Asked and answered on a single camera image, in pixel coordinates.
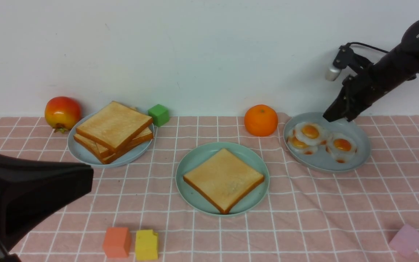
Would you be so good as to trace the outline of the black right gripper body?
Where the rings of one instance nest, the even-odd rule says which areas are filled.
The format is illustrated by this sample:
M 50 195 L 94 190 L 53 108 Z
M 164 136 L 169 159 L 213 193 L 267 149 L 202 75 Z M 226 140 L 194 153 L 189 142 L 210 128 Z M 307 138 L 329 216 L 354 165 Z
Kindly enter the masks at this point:
M 328 122 L 341 118 L 348 122 L 353 121 L 389 93 L 390 79 L 391 65 L 371 65 L 356 76 L 348 76 L 342 82 L 338 96 L 324 112 L 323 118 Z

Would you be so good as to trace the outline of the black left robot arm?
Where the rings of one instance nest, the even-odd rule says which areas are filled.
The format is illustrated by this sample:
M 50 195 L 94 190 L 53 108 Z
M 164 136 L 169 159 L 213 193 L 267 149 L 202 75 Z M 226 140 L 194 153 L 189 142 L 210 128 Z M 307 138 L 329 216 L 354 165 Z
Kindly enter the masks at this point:
M 10 250 L 32 229 L 92 190 L 93 168 L 0 154 L 0 262 L 18 262 Z

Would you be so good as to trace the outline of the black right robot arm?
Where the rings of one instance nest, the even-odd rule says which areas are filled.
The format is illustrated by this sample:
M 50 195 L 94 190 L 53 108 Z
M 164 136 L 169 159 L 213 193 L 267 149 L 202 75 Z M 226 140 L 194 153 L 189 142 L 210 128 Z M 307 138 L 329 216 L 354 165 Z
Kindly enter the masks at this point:
M 340 93 L 324 112 L 323 118 L 333 122 L 344 118 L 350 122 L 377 100 L 419 74 L 419 20 L 404 33 L 401 42 L 376 63 L 351 48 L 353 43 L 339 47 L 326 73 L 326 80 L 335 81 L 345 68 L 356 75 L 342 81 Z

